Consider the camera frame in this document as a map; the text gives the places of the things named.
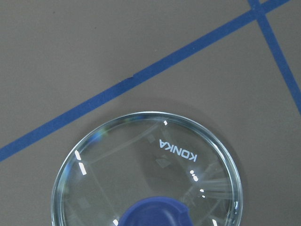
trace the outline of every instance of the blue lid handle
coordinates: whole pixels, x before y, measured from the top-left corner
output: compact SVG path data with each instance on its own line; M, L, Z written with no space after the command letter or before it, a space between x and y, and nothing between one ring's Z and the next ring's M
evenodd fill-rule
M189 209L169 197L150 197L131 206L118 226L193 226Z

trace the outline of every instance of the round glass lid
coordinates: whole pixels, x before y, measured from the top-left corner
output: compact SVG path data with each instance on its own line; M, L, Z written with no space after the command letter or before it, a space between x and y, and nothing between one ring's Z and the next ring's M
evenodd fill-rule
M242 188L209 130L141 112L103 124L72 149L51 211L53 226L238 226Z

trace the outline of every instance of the floor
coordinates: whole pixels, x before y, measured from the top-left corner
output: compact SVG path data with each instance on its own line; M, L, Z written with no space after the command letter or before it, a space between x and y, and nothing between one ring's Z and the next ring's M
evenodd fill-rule
M241 225L301 224L298 0L0 3L0 219L51 225L55 177L118 116L191 118L229 149Z

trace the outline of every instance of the blue stripe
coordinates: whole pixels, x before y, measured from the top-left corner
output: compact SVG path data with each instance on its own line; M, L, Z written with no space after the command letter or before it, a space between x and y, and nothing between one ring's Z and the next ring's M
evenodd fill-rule
M279 1L277 4L266 4L266 12L269 12L281 4L283 1ZM199 52L200 50L208 47L216 41L224 38L232 32L240 29L248 23L255 20L255 14L252 10L242 14L234 20L224 24L223 26L215 29L214 31L204 35L203 37L195 40L194 42L184 46L183 48L175 51L174 53L166 56L165 58L157 61L156 63L148 66L142 71L134 74L131 78L125 79L122 82L114 85L113 87L101 92L100 94L90 98L82 104L68 110L67 112L59 115L53 120L41 125L35 130L25 134L12 143L2 147L0 149L0 161L12 156L13 154L23 150L29 145L41 140L47 135L57 131L72 121L80 118L81 116L89 113L90 111L100 107L108 101L118 97L119 95L127 92L128 90L138 86L146 80L154 77L155 75L163 72L169 67L177 64L178 62L190 57L191 55Z
M277 3L287 2L287 1L269 1L266 4L260 4L258 0L248 0L249 4L255 13L258 25L264 35L266 42L273 54L273 57L278 65L278 68L286 82L287 87L290 90L290 93L295 101L295 104L301 114L301 92L298 84L293 76L291 69L281 51L281 48L278 44L276 36L273 33L273 30L265 16L266 10Z

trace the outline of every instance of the gray floor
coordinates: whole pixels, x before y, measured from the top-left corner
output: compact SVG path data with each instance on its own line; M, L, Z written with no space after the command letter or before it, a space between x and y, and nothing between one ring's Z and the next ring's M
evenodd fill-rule
M0 146L250 10L247 1L2 1ZM301 86L298 0L267 14ZM256 21L0 163L1 225L51 225L69 151L123 114L164 111L209 128L244 189L241 225L301 224L301 119Z

